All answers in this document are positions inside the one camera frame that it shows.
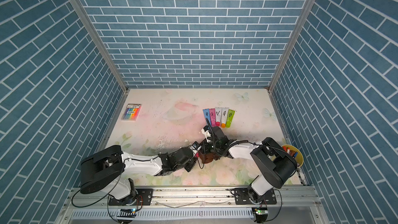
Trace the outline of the brown wiping cloth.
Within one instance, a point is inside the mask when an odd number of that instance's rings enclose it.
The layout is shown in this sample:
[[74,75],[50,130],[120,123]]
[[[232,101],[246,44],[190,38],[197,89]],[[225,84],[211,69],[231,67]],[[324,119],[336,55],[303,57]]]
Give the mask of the brown wiping cloth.
[[213,162],[214,160],[219,160],[220,156],[218,156],[215,152],[202,153],[199,151],[199,158],[201,159],[203,164],[208,164]]

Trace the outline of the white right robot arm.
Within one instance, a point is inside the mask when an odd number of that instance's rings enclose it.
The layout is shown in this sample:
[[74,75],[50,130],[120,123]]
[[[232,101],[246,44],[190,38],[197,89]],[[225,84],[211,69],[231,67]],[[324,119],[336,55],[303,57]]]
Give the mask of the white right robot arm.
[[200,144],[199,157],[203,163],[221,158],[246,159],[255,163],[260,174],[248,187],[253,201],[259,202],[269,190],[280,189],[295,174],[299,165],[274,139],[266,138],[256,144],[248,140],[230,140],[219,127],[206,125],[205,139]]

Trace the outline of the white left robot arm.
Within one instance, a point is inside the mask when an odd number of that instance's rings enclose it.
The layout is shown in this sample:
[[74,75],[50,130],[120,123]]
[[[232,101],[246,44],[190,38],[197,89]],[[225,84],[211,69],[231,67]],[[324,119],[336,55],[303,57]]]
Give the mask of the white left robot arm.
[[123,152],[120,145],[113,145],[82,160],[80,192],[88,195],[103,191],[117,200],[134,197],[134,182],[128,175],[167,176],[181,169],[190,172],[200,148],[195,142],[171,153],[139,156]]

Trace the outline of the blue toothpaste tube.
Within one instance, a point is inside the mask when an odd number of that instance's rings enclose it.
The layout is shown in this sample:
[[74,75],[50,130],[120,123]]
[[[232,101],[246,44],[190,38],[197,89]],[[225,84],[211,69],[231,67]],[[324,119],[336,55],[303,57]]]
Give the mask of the blue toothpaste tube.
[[203,109],[203,114],[204,114],[207,125],[211,125],[209,108]]

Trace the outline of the green toothpaste tube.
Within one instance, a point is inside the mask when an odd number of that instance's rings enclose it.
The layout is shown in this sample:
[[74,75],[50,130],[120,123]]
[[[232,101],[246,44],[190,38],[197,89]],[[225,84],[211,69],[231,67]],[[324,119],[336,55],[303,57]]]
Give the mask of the green toothpaste tube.
[[235,110],[229,109],[228,110],[228,114],[227,114],[226,128],[230,128],[231,127],[234,115],[235,115]]

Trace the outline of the magenta toothpaste tube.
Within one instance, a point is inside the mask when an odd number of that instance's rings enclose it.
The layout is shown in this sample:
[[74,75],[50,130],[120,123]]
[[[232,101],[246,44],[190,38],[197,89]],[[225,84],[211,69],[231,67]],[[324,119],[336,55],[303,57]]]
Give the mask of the magenta toothpaste tube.
[[209,109],[210,123],[211,126],[216,126],[216,111],[214,108]]

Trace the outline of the white orange-capped toothpaste tube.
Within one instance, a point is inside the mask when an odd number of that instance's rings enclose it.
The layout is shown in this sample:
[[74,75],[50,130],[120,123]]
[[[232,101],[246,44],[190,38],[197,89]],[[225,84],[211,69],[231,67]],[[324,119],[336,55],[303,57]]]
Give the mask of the white orange-capped toothpaste tube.
[[229,108],[227,108],[227,107],[222,108],[222,111],[221,111],[221,127],[222,128],[225,128],[227,125],[228,112],[229,112]]

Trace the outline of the white pink-capped toothpaste tube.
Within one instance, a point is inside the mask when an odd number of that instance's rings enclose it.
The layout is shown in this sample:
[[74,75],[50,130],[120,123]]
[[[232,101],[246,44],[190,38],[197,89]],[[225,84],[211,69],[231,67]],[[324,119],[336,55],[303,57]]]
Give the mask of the white pink-capped toothpaste tube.
[[222,112],[222,108],[220,108],[220,107],[215,108],[216,126],[221,126],[221,112]]

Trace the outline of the yellow cup of markers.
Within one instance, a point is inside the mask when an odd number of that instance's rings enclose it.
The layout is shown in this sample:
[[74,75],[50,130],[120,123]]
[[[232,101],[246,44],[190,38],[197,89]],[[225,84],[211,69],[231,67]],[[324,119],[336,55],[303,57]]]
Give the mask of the yellow cup of markers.
[[304,156],[303,154],[294,146],[285,144],[282,146],[284,151],[286,151],[290,156],[292,156],[298,164],[300,168],[304,163]]

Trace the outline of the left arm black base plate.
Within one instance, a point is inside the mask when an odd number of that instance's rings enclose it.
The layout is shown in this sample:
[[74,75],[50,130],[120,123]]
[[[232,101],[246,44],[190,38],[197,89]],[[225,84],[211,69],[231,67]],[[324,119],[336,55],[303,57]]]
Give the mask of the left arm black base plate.
[[128,205],[138,205],[148,206],[151,204],[153,196],[152,188],[138,188],[135,190],[132,196],[127,196],[121,200],[117,200],[113,197],[110,197],[108,201],[108,205],[110,206],[128,206]]

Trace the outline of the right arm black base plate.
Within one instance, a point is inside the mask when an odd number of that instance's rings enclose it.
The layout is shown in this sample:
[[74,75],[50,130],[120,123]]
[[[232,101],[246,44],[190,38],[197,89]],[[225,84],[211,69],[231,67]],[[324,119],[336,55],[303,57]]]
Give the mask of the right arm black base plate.
[[263,195],[258,195],[253,189],[234,188],[230,190],[236,205],[275,205],[277,200],[273,189]]

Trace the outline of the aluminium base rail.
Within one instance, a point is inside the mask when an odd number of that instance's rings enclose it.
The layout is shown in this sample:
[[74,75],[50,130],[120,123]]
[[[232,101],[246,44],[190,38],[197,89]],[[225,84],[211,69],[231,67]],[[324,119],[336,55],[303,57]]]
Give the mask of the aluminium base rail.
[[260,204],[240,186],[142,186],[129,206],[73,191],[58,224],[326,224],[312,186],[271,190]]

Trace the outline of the aluminium right corner post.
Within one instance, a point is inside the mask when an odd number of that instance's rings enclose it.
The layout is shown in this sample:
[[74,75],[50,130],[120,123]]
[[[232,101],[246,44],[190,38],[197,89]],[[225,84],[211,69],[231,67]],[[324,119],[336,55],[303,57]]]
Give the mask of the aluminium right corner post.
[[313,8],[315,4],[315,0],[306,0],[305,4],[303,5],[302,11],[300,13],[300,16],[297,19],[297,23],[295,24],[295,27],[291,33],[291,36],[289,38],[289,41],[286,45],[286,48],[284,50],[283,55],[280,58],[279,64],[276,67],[274,76],[271,79],[271,82],[269,84],[269,88],[268,88],[268,92],[272,93],[276,87],[277,81],[279,79],[279,77],[282,74],[282,71],[287,63],[287,61],[289,60],[289,56],[293,50],[293,47],[299,37],[299,34],[311,12],[311,9]]

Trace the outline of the aluminium corner post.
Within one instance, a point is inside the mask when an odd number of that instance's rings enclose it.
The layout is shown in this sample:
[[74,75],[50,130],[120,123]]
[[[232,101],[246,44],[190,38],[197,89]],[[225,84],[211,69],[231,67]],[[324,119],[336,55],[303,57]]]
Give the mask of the aluminium corner post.
[[122,79],[119,71],[117,70],[113,60],[110,57],[109,52],[107,51],[105,45],[103,44],[101,38],[99,37],[92,21],[90,20],[88,14],[86,13],[82,3],[80,0],[69,0],[70,4],[72,5],[74,11],[76,12],[77,16],[81,20],[83,26],[85,27],[86,31],[92,38],[92,41],[94,42],[96,48],[100,52],[101,56],[103,57],[103,60],[105,63],[108,65],[110,71],[114,75],[115,79],[117,80],[120,88],[124,93],[128,92],[128,87],[124,80]]
[[268,88],[268,92],[272,93],[276,87],[277,81],[279,79],[279,77],[282,74],[282,71],[287,63],[287,61],[289,60],[289,56],[293,50],[293,47],[299,37],[299,34],[311,12],[311,9],[313,8],[315,4],[315,0],[306,0],[305,4],[303,5],[302,11],[300,13],[300,16],[297,19],[297,23],[295,24],[295,27],[291,33],[291,36],[289,38],[289,41],[286,45],[286,48],[284,50],[283,55],[280,58],[279,64],[276,67],[274,76],[271,79],[271,82],[269,84],[269,88]]

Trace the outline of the aluminium left corner post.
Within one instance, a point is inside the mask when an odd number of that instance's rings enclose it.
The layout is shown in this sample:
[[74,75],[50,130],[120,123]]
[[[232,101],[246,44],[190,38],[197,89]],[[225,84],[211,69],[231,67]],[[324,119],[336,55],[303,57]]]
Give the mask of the aluminium left corner post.
[[69,0],[70,4],[72,5],[74,11],[76,12],[77,16],[81,20],[83,26],[85,27],[86,31],[92,38],[92,41],[94,42],[96,48],[100,52],[101,56],[103,57],[103,60],[105,63],[108,65],[110,71],[114,75],[115,79],[117,80],[120,88],[124,93],[128,92],[128,87],[124,80],[122,79],[119,71],[117,70],[113,60],[110,57],[109,52],[107,51],[105,45],[103,44],[101,38],[99,37],[92,21],[90,20],[88,14],[86,13],[82,3],[80,0]]

